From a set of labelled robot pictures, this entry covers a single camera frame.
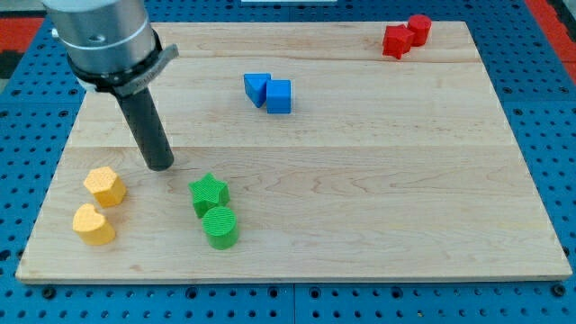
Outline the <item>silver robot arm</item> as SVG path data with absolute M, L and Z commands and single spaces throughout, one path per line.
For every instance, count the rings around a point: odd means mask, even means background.
M 178 57 L 163 47 L 142 0 L 44 0 L 53 37 L 87 89 L 120 97 L 148 87 Z

